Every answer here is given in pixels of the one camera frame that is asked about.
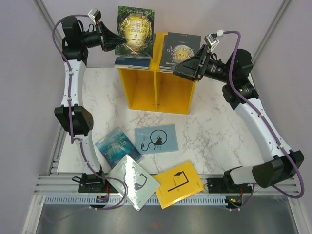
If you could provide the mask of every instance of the white wall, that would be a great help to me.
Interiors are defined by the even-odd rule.
[[[56,136],[64,70],[31,0],[0,2],[0,232],[19,234]]]
[[[253,79],[279,133],[301,150],[303,197],[312,218],[312,1],[292,1],[253,69]]]
[[[102,12],[103,23],[113,32],[119,5],[155,9],[155,32],[181,32],[204,36],[219,29],[238,30],[244,35],[241,47],[256,51],[282,0],[42,0],[54,22],[71,14],[87,14],[90,9]],[[222,39],[215,50],[228,59],[235,36]],[[89,49],[88,67],[114,65],[114,51],[103,53]]]

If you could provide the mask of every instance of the white connector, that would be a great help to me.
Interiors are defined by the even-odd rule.
[[[221,29],[221,30],[217,31],[216,35],[217,35],[217,37],[223,37],[224,36],[224,30]]]

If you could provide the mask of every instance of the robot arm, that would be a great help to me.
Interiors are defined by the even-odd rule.
[[[54,113],[64,130],[71,135],[72,143],[75,141],[78,145],[81,161],[85,162],[79,192],[101,193],[105,190],[104,181],[95,176],[94,172],[103,176],[103,171],[92,142],[93,117],[82,103],[82,80],[88,59],[88,48],[101,46],[103,51],[111,51],[126,40],[109,31],[103,22],[99,21],[101,13],[97,9],[91,10],[88,15],[79,16],[89,17],[95,30],[84,32],[81,21],[75,16],[65,17],[61,21],[65,33],[62,42],[66,71],[65,89],[61,106],[55,108]]]
[[[217,180],[217,183],[223,183],[221,188],[223,187],[224,190],[222,191],[233,193],[237,191],[238,185],[244,184],[258,184],[262,188],[274,186],[296,174],[287,156],[290,156],[297,168],[303,162],[304,156],[301,151],[294,152],[290,148],[273,127],[265,113],[257,91],[248,80],[248,75],[253,68],[251,54],[243,49],[237,50],[233,64],[232,80],[229,79],[229,72],[233,54],[226,64],[221,60],[211,59],[213,58],[212,50],[219,44],[217,37],[222,35],[223,30],[218,31],[216,34],[207,35],[205,37],[206,45],[203,45],[194,57],[173,66],[172,70],[175,75],[191,81],[199,81],[203,76],[206,76],[226,83],[222,88],[225,100],[244,120],[260,148],[264,163],[226,171],[223,179]],[[239,95],[231,87],[231,81]],[[261,110],[260,114],[251,105]],[[272,132],[275,133],[280,142],[275,140]]]

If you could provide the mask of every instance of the black line drawing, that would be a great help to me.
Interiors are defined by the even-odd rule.
[[[125,173],[125,175],[123,176],[123,182],[125,183],[125,185],[126,185],[127,187],[129,187],[129,186],[127,185],[127,183],[126,183],[126,174],[127,174],[127,173]],[[140,177],[141,177],[141,176],[145,178],[144,183],[143,183],[143,184],[134,183],[135,191],[140,190],[141,188],[143,188],[143,186],[144,186],[144,185],[146,184],[146,182],[147,182],[147,177],[146,177],[143,173],[140,174]]]
[[[182,183],[182,184],[179,184],[179,185],[177,185],[177,186],[175,186],[175,187],[169,189],[168,192],[172,191],[173,189],[177,189],[178,187],[181,187],[182,185],[185,185],[185,184],[189,183],[189,179],[186,177],[184,171],[176,173],[176,174],[174,175],[174,177],[179,176],[179,175],[181,175],[181,174],[184,174],[184,177],[186,178],[186,182],[184,182],[184,183]]]
[[[152,136],[153,136],[153,133],[155,133],[156,131],[162,131],[162,132],[166,135],[166,139],[165,139],[164,142],[162,142],[163,139],[160,137],[160,135],[158,135],[157,138],[156,138],[156,141],[153,142]],[[156,146],[165,144],[165,143],[167,142],[167,139],[168,139],[168,136],[167,136],[167,133],[166,133],[164,130],[161,130],[161,129],[154,130],[154,131],[152,131],[152,133],[150,134],[150,140],[151,140],[151,142],[148,143],[148,146],[147,146],[147,148],[146,148],[145,150],[143,149],[145,145],[144,145],[144,143],[142,143],[142,144],[141,144],[141,150],[147,151],[148,148],[150,147],[150,144],[153,144],[153,145],[154,145],[154,149],[153,149],[153,150],[155,150]]]

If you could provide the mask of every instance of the tabletop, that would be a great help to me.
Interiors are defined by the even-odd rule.
[[[135,128],[174,124],[179,151],[148,154],[138,162],[157,174],[190,160],[199,174],[223,174],[238,167],[263,163],[259,148],[243,120],[222,95],[224,84],[203,78],[196,84],[189,115],[129,110],[116,68],[87,68],[83,105],[93,115],[93,143],[120,127],[135,145]],[[110,166],[95,146],[104,172]],[[67,134],[58,172],[82,172],[76,144]]]

